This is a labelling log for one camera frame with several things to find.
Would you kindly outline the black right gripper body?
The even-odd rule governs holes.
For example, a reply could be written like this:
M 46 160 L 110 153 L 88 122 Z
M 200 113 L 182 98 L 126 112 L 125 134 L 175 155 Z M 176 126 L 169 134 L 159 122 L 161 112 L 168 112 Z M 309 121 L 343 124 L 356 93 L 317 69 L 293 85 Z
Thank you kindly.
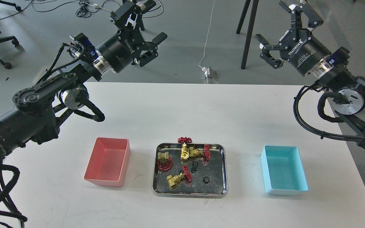
M 298 36 L 289 30 L 279 40 L 279 44 L 284 47 L 280 50 L 280 57 L 293 66 L 300 75 L 314 75 L 322 77 L 333 69 L 327 62 L 331 55 L 319 40 L 307 29 L 298 30 Z

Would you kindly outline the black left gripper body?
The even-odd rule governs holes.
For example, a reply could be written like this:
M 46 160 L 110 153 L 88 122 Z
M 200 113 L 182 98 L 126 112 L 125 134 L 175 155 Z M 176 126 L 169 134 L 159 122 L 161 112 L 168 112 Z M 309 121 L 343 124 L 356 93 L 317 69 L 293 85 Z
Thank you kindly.
M 141 47 L 145 44 L 140 24 L 127 22 L 101 43 L 101 57 L 114 73 L 120 73 L 141 56 Z

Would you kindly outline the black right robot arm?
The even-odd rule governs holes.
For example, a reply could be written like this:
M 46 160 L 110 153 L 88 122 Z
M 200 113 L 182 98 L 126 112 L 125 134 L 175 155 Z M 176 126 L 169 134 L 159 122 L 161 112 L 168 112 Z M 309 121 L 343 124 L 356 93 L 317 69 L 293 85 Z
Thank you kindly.
M 310 86 L 304 86 L 294 97 L 293 113 L 297 122 L 307 131 L 321 138 L 356 142 L 365 149 L 365 78 L 355 77 L 347 69 L 349 51 L 340 47 L 330 52 L 313 34 L 312 29 L 323 24 L 323 19 L 307 3 L 280 6 L 291 15 L 290 29 L 271 45 L 262 35 L 257 34 L 264 59 L 274 69 L 287 61 L 302 76 L 317 78 Z M 318 100 L 317 113 L 331 123 L 346 123 L 356 135 L 340 135 L 325 132 L 307 124 L 300 115 L 299 102 L 309 90 L 323 92 Z

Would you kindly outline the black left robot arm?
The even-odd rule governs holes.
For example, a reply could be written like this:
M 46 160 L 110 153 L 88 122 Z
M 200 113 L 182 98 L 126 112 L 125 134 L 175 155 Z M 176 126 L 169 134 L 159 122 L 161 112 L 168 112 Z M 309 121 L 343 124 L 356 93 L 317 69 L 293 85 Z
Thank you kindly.
M 13 203 L 9 193 L 20 171 L 3 160 L 28 141 L 42 144 L 57 139 L 60 126 L 76 114 L 96 122 L 105 116 L 90 100 L 84 82 L 100 81 L 107 71 L 121 72 L 128 65 L 145 66 L 158 56 L 158 45 L 167 38 L 161 32 L 144 40 L 143 15 L 154 10 L 154 0 L 124 0 L 110 13 L 118 28 L 115 35 L 94 46 L 83 33 L 62 43 L 51 67 L 29 88 L 13 95 L 14 108 L 0 117 L 0 216 L 15 218 L 24 227 L 27 218 Z

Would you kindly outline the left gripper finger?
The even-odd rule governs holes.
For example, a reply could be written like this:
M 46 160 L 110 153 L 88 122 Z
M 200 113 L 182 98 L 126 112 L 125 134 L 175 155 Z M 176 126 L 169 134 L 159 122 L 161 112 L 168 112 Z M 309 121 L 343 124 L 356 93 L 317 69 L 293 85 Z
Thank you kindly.
M 154 60 L 158 56 L 158 45 L 165 39 L 167 39 L 167 37 L 168 35 L 165 32 L 161 32 L 151 41 L 145 41 L 142 46 L 138 46 L 139 51 L 146 52 L 143 54 L 139 54 L 136 58 L 134 58 L 134 64 L 143 67 L 150 61 Z
M 153 0 L 123 0 L 123 4 L 115 12 L 110 13 L 110 21 L 119 29 L 133 28 L 145 30 L 143 24 L 143 14 L 156 6 Z

